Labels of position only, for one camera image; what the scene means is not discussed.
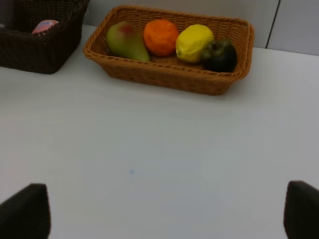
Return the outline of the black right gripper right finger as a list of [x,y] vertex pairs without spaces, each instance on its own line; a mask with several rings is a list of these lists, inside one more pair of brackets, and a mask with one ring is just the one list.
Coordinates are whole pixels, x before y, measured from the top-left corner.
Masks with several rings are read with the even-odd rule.
[[289,239],[317,239],[319,190],[304,181],[289,182],[283,224]]

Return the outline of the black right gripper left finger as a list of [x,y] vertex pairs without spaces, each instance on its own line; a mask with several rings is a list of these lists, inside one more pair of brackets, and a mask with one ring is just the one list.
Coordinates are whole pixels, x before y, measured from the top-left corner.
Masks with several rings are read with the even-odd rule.
[[47,239],[51,230],[45,184],[30,184],[0,204],[2,239]]

